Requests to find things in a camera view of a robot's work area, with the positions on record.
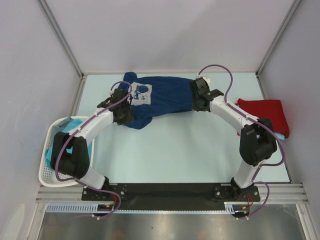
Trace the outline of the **navy blue t shirt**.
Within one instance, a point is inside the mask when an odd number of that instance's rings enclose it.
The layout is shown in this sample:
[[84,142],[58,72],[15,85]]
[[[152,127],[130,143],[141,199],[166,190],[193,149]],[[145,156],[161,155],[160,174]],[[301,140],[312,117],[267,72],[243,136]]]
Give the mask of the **navy blue t shirt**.
[[173,76],[139,78],[134,72],[126,72],[123,81],[132,86],[131,112],[134,120],[126,124],[129,128],[140,130],[154,117],[192,110],[191,79]]

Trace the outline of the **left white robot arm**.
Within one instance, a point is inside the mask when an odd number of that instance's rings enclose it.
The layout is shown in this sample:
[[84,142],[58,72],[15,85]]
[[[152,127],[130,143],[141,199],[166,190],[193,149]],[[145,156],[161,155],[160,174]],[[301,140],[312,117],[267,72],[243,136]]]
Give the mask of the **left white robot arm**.
[[89,145],[107,126],[124,125],[134,120],[130,93],[115,89],[111,96],[97,105],[92,116],[67,132],[58,132],[53,138],[50,166],[59,174],[70,176],[88,188],[100,200],[110,196],[109,179],[91,166]]

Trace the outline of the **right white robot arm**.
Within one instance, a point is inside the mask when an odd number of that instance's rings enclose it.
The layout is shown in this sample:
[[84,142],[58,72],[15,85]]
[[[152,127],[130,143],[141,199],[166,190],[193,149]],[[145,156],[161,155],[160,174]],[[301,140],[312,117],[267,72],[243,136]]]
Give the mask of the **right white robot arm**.
[[248,196],[265,161],[277,151],[272,122],[268,118],[258,118],[242,110],[220,90],[210,90],[203,77],[191,81],[189,85],[192,110],[219,116],[240,135],[239,153],[242,162],[230,181],[230,194],[235,200],[242,201]]

